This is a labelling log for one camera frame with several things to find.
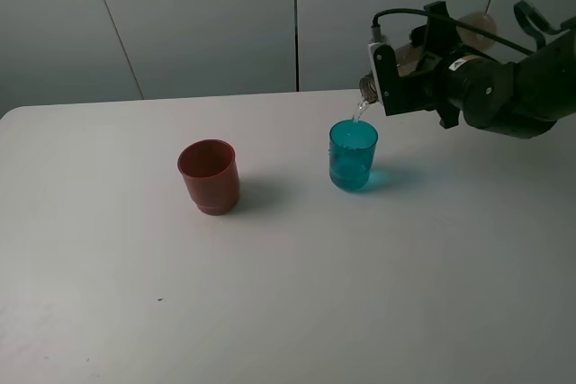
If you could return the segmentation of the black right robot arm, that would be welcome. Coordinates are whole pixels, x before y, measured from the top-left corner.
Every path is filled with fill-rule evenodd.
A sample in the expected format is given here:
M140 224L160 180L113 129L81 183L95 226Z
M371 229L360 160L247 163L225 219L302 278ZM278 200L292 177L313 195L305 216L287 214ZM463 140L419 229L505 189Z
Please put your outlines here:
M575 20L563 22L556 40L516 63L459 44L431 69L422 93L445 129L463 117L473 128L500 135L542 135L575 113Z

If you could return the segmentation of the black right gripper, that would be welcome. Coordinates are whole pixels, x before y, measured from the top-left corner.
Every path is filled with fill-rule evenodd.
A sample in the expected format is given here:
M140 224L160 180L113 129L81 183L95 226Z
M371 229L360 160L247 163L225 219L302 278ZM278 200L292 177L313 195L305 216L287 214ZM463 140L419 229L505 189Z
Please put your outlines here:
M444 129L456 127L460 113L469 126L486 128L482 108L479 112L473 110L473 102L479 100L479 91L486 89L481 86L481 65L485 61L486 57L479 51L457 50L445 57L429 51L424 53L418 71L431 73L423 86Z

